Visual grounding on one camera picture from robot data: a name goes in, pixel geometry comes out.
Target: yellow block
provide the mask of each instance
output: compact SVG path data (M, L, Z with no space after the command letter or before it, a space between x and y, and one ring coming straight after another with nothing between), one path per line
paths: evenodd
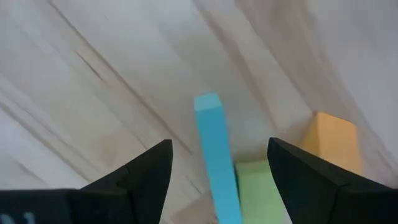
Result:
M356 126L348 121L317 113L300 148L355 174L363 174Z

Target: green block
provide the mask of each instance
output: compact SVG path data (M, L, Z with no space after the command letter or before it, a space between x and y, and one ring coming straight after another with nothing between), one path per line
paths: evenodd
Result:
M236 173L243 223L282 223L285 207L268 161L238 163Z

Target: blue block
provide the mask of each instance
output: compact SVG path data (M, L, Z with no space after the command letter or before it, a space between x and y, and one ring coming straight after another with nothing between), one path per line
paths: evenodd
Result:
M220 224L242 224L224 109L216 93L195 97L195 117Z

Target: wooden block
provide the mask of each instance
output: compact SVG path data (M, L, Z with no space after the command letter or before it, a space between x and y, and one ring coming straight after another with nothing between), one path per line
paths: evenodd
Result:
M300 147L334 165L363 174L356 126L348 121L317 113Z
M280 224L285 207L268 161L236 164L244 224Z
M224 109L218 95L195 97L195 116L218 221L242 224Z

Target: wooden surface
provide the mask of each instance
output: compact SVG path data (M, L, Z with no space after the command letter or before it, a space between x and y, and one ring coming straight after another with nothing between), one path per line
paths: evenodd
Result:
M0 0L0 188L82 187L172 139L172 224L208 190L193 97L209 91L237 161L297 144L321 110L397 187L397 19L395 0Z

